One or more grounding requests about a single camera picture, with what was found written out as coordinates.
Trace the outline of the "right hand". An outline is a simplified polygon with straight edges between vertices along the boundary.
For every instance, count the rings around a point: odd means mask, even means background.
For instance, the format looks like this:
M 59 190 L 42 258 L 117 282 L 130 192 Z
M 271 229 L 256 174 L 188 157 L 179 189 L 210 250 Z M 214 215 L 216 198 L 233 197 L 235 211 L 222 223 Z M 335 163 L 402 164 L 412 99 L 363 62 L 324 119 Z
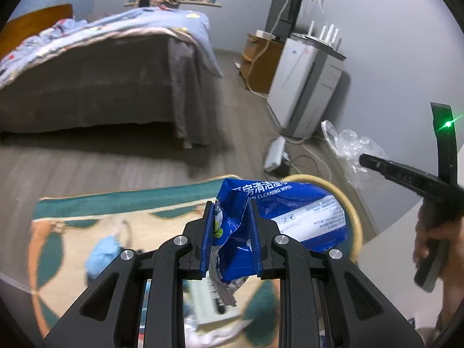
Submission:
M 454 217 L 432 226 L 437 206 L 423 202 L 415 227 L 413 259 L 417 267 L 414 282 L 426 291 L 434 288 L 437 277 L 443 282 L 444 298 L 463 300 L 463 217 Z

